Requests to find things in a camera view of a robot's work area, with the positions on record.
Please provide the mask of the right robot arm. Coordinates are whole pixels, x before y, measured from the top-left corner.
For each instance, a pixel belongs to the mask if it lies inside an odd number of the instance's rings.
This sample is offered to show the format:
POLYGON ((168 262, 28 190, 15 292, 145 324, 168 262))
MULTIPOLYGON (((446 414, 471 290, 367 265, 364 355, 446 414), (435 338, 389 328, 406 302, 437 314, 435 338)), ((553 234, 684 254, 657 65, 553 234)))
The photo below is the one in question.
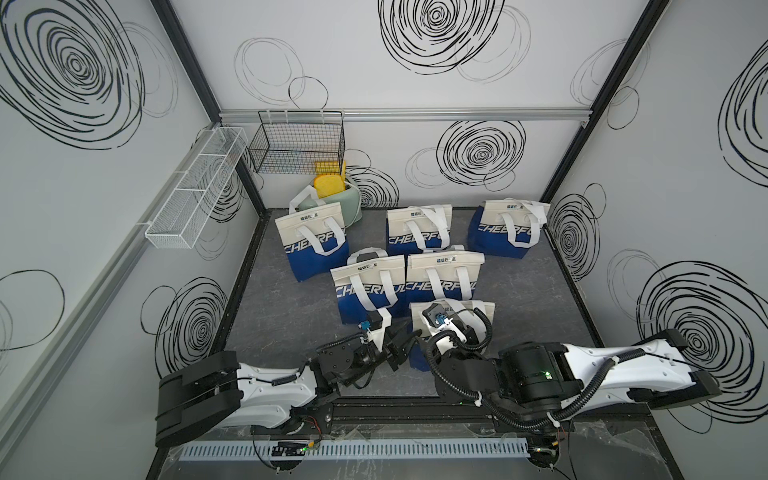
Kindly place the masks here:
POLYGON ((438 395, 517 431, 551 432, 583 411, 617 404, 669 409, 721 393, 710 373, 685 360, 689 344, 675 329, 625 347, 525 342, 489 357, 493 324, 482 310, 432 303, 420 317, 438 395))

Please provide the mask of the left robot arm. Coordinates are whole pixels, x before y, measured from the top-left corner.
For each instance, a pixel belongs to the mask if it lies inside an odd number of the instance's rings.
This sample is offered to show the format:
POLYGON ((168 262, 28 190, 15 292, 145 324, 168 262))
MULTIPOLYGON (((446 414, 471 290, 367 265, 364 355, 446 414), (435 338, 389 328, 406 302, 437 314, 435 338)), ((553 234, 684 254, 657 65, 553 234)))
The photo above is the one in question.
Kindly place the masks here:
POLYGON ((155 446, 180 446, 216 427, 280 428, 340 398, 343 388, 384 363, 397 370, 416 343, 414 332, 386 333, 380 342, 357 333, 322 345, 293 369, 241 363, 234 351, 215 353, 160 379, 155 446))

